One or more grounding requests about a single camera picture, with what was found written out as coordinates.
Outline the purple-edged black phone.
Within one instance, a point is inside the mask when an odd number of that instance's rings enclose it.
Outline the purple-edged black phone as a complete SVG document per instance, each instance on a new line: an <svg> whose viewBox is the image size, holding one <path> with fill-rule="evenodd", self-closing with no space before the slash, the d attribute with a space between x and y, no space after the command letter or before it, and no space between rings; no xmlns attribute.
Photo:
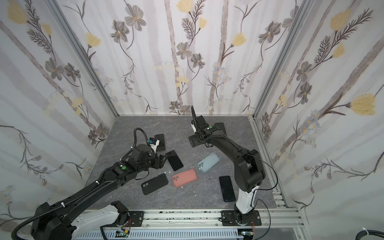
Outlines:
<svg viewBox="0 0 384 240"><path fill-rule="evenodd" d="M166 153L166 156L167 156L168 162L170 163L174 171L177 171L184 167L183 163L181 162L175 150L172 150Z"/></svg>

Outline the pink phone case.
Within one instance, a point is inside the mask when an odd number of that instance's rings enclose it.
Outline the pink phone case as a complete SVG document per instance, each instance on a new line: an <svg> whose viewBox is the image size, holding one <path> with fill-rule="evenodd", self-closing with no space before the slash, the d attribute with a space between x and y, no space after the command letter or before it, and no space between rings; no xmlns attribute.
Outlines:
<svg viewBox="0 0 384 240"><path fill-rule="evenodd" d="M195 169L190 169L172 176L172 182L175 188L182 187L198 179Z"/></svg>

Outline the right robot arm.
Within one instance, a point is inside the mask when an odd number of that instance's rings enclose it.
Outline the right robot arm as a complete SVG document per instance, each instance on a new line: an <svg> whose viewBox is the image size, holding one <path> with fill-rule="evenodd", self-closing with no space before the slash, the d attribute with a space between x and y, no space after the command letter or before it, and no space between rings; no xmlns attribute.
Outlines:
<svg viewBox="0 0 384 240"><path fill-rule="evenodd" d="M193 117L191 125L195 132L189 137L193 148L199 145L216 147L234 164L234 178L239 187L234 206L235 221L239 225L245 225L253 214L256 192L266 178L259 152L250 151L231 140L223 123L209 125L203 116L199 116Z"/></svg>

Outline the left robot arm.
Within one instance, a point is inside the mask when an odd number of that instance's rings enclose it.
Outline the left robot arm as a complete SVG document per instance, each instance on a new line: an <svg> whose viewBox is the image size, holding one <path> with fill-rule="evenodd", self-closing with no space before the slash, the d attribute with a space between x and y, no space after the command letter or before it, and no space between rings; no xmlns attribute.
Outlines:
<svg viewBox="0 0 384 240"><path fill-rule="evenodd" d="M167 157L141 144L132 148L122 159L102 171L98 179L72 196L53 205L38 207L32 222L35 240L73 240L97 227L129 221L128 209L114 201L105 210L91 214L84 211L99 199L118 189L149 169L161 169Z"/></svg>

